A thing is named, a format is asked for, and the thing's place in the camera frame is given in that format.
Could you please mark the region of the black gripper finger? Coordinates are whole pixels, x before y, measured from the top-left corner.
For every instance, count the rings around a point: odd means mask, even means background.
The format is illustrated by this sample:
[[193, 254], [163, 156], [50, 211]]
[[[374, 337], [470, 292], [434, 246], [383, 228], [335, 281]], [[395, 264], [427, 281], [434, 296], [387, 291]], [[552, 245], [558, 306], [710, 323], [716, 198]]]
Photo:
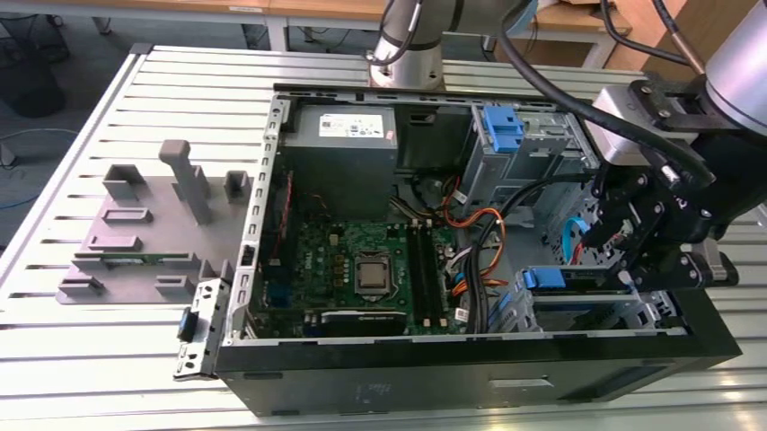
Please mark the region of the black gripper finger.
[[661, 215], [653, 201], [656, 181], [648, 168], [604, 165], [593, 184], [597, 199], [597, 221], [585, 234], [585, 246], [604, 246], [621, 231], [626, 220], [632, 223], [621, 248], [640, 248], [656, 227]]
[[705, 289], [721, 282], [721, 251], [712, 238], [685, 251], [661, 239], [664, 214], [648, 215], [618, 245], [617, 283], [637, 292]]

